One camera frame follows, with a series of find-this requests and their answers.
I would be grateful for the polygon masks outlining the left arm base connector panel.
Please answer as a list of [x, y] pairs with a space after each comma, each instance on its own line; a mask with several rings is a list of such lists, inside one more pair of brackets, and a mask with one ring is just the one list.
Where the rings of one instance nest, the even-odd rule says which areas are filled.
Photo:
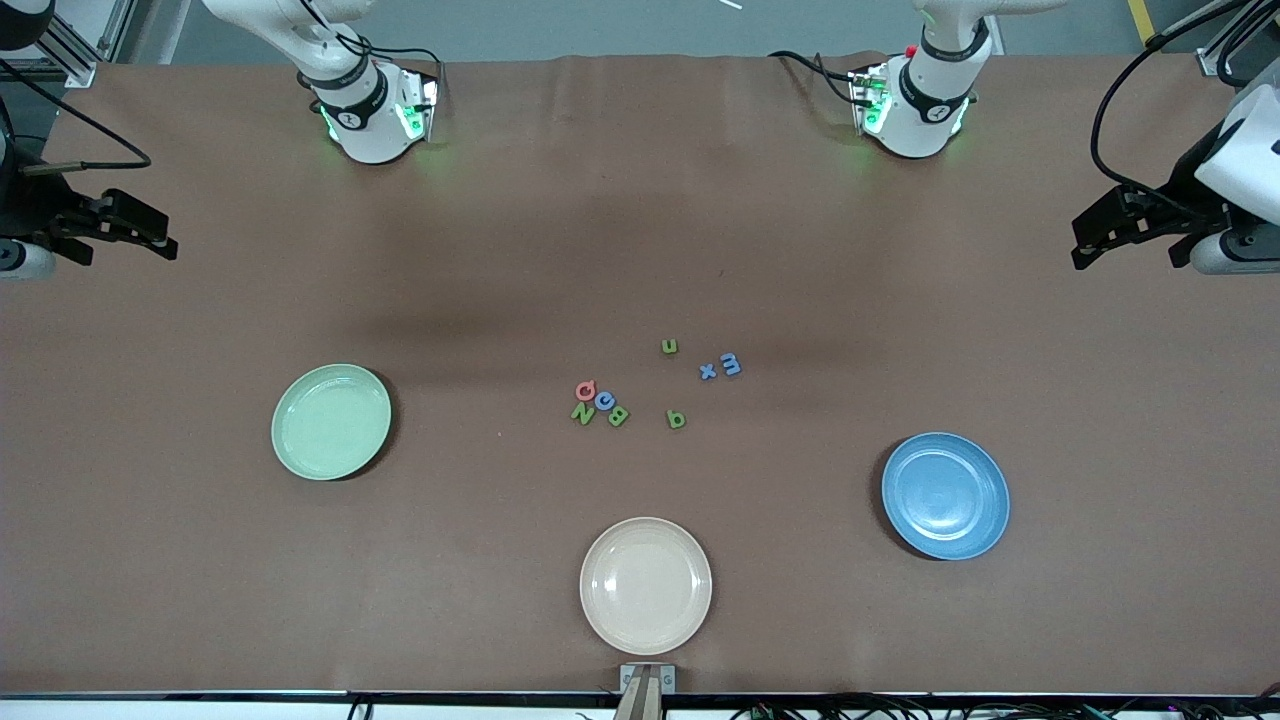
[[888, 63], [847, 73], [852, 118], [859, 135], [878, 135], [891, 109]]

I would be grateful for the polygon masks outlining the brown table cover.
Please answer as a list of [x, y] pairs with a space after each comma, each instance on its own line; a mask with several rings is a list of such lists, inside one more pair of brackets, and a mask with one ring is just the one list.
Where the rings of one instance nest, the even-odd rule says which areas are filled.
[[[101, 69], [73, 104], [154, 165], [76, 186], [160, 208], [180, 254], [0, 283], [0, 692], [616, 685], [579, 569], [634, 516], [710, 559], [668, 656], [691, 692], [1280, 682], [1280, 278], [1155, 242], [1073, 268], [1121, 65], [995, 59], [902, 161], [777, 60], [457, 64], [387, 167], [284, 67]], [[390, 437], [305, 480], [273, 413], [338, 363]], [[584, 380], [622, 427], [570, 418]], [[978, 559], [884, 515], [927, 432], [1007, 479]]]

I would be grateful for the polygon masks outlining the blue plate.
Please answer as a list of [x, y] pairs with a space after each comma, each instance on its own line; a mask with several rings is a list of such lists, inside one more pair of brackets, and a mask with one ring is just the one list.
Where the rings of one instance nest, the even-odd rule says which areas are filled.
[[948, 432], [900, 442], [879, 480], [881, 505], [908, 546], [929, 559], [966, 561], [989, 552], [1009, 527], [1009, 482], [978, 443]]

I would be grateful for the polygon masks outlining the beige plate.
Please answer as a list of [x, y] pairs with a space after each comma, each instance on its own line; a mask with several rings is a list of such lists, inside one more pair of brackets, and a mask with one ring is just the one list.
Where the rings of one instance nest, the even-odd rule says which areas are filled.
[[588, 625], [609, 647], [639, 657], [686, 644], [710, 611], [713, 588], [705, 550], [662, 518], [630, 518], [607, 528], [579, 574]]

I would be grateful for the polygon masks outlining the right arm base connector panel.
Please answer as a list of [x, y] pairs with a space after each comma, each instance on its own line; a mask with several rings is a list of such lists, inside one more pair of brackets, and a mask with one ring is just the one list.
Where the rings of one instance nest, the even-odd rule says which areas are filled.
[[430, 138], [439, 88], [440, 81], [435, 76], [407, 68], [399, 69], [396, 113], [411, 143]]

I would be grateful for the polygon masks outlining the aluminium frame profile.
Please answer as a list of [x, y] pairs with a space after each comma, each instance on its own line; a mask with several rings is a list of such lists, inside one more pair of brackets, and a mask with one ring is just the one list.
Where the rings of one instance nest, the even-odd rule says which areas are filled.
[[1202, 15], [1207, 19], [1216, 12], [1225, 24], [1196, 50], [1199, 68], [1208, 77], [1229, 74], [1231, 58], [1267, 26], [1280, 22], [1280, 0], [1211, 0]]
[[61, 72], [68, 88], [88, 88], [97, 65], [122, 58], [138, 5], [140, 0], [54, 0], [49, 28], [12, 56], [28, 61], [33, 70]]

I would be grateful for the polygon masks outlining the green plate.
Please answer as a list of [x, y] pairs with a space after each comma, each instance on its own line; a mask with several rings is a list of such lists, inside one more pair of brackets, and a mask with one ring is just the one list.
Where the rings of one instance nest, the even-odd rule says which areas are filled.
[[319, 366], [278, 401], [271, 447], [282, 466], [305, 480], [344, 480], [381, 452], [393, 419], [393, 400], [379, 375], [348, 363]]

